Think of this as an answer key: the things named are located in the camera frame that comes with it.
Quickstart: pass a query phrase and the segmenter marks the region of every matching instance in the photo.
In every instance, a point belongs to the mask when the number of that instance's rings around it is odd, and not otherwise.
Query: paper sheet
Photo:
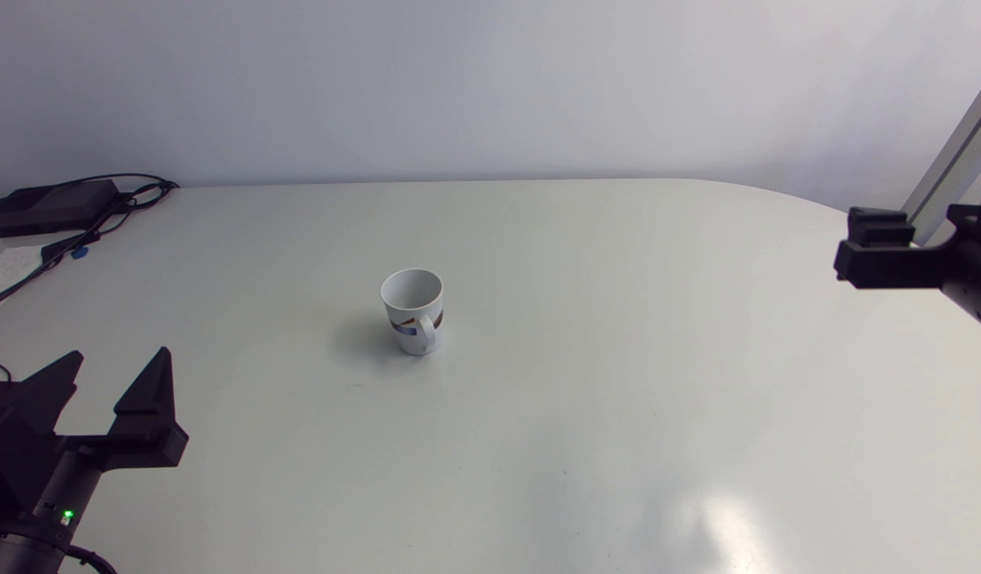
[[[0,255],[0,293],[25,279],[41,266],[43,245],[9,247]]]

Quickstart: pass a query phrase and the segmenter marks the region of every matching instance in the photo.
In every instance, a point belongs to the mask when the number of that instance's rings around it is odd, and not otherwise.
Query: black power adapter
[[[90,229],[120,195],[110,179],[17,189],[0,201],[0,237]]]

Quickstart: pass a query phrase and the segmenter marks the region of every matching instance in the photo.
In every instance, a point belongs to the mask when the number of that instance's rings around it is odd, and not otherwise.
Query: mug
[[[402,269],[380,286],[398,346],[409,355],[429,355],[444,340],[444,283],[428,269]]]

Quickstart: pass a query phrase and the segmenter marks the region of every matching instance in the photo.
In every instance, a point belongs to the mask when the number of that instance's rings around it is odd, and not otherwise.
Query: white table
[[[80,349],[85,434],[172,349],[181,466],[75,539],[122,574],[981,572],[981,327],[837,283],[845,233],[683,179],[179,190],[6,302],[0,359]],[[423,359],[378,297],[413,265]]]

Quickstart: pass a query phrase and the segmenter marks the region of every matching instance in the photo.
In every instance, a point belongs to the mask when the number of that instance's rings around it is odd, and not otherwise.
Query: mug handle
[[[418,335],[423,338],[423,350],[430,350],[433,342],[437,340],[437,332],[433,329],[433,321],[428,316],[421,316],[418,320]]]

